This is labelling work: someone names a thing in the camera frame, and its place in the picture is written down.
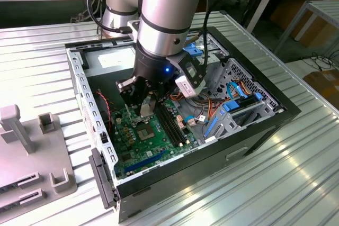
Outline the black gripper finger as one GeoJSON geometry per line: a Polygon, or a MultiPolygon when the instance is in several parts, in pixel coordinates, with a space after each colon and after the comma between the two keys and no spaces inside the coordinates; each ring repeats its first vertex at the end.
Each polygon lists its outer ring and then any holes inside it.
{"type": "Polygon", "coordinates": [[[144,99],[147,97],[146,80],[139,76],[115,82],[120,96],[125,104],[132,107],[134,111],[141,111],[144,99]]]}
{"type": "Polygon", "coordinates": [[[160,82],[155,84],[151,90],[151,99],[155,101],[163,101],[166,99],[175,89],[175,78],[172,77],[166,82],[160,82]]]}

